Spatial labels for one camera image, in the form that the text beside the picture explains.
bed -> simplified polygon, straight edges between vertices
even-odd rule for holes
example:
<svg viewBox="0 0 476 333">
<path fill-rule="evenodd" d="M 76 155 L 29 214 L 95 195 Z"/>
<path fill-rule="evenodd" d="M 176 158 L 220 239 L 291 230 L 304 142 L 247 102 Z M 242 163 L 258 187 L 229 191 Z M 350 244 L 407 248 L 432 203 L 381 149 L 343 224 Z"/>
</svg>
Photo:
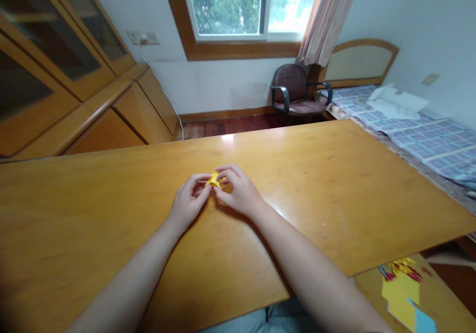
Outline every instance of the bed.
<svg viewBox="0 0 476 333">
<path fill-rule="evenodd" d="M 383 40 L 363 39 L 334 48 L 327 67 L 314 66 L 309 81 L 334 87 L 328 112 L 351 118 L 389 149 L 476 215 L 476 132 L 448 118 L 420 113 L 418 120 L 389 119 L 366 104 L 385 80 L 399 49 Z M 317 101 L 327 92 L 316 89 Z"/>
</svg>

chair seat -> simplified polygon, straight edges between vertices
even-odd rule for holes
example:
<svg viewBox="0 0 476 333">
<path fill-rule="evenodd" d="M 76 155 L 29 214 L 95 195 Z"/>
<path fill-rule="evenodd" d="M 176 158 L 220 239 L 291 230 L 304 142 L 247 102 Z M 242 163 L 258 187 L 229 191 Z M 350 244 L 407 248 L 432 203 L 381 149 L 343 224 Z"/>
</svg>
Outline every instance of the chair seat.
<svg viewBox="0 0 476 333">
<path fill-rule="evenodd" d="M 283 103 L 274 103 L 277 108 L 284 109 Z M 318 115 L 326 111 L 326 105 L 315 101 L 299 101 L 289 104 L 289 115 L 294 116 L 309 116 Z"/>
</svg>

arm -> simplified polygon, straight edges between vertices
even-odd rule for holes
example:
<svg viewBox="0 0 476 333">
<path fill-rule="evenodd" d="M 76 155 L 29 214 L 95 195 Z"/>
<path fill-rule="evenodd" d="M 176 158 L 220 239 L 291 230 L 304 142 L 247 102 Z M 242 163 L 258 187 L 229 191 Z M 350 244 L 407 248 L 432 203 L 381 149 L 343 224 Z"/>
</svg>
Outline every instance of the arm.
<svg viewBox="0 0 476 333">
<path fill-rule="evenodd" d="M 211 187 L 194 174 L 178 190 L 165 222 L 99 293 L 68 332 L 134 332 L 182 234 L 198 215 Z"/>
<path fill-rule="evenodd" d="M 263 234 L 301 304 L 330 332 L 392 332 L 349 279 L 304 235 L 268 205 L 236 165 L 217 168 L 231 194 L 218 199 L 249 217 Z"/>
</svg>

bed sheet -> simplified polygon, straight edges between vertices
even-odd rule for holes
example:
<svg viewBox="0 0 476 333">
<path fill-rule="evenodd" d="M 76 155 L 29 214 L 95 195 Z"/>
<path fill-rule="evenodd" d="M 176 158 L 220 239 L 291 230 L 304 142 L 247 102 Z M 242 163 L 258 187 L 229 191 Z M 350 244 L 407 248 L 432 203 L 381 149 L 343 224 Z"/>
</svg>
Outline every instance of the bed sheet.
<svg viewBox="0 0 476 333">
<path fill-rule="evenodd" d="M 365 101 L 374 85 L 335 89 L 332 102 L 376 131 L 385 133 L 437 174 L 476 190 L 476 131 L 450 119 L 389 119 Z"/>
</svg>

power outlet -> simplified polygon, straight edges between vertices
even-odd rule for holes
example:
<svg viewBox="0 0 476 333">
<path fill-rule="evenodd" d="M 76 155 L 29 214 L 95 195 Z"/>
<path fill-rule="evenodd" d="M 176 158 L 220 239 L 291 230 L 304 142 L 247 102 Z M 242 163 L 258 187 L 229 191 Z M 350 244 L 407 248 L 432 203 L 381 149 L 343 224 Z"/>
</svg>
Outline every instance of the power outlet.
<svg viewBox="0 0 476 333">
<path fill-rule="evenodd" d="M 126 31 L 132 44 L 138 45 L 141 33 L 139 31 Z"/>
<path fill-rule="evenodd" d="M 423 80 L 423 84 L 425 85 L 431 85 L 433 84 L 438 78 L 440 77 L 439 74 L 430 74 L 429 76 L 427 76 L 424 80 Z"/>
<path fill-rule="evenodd" d="M 141 39 L 147 39 L 147 44 L 160 44 L 155 32 L 142 32 L 141 37 Z"/>
</svg>

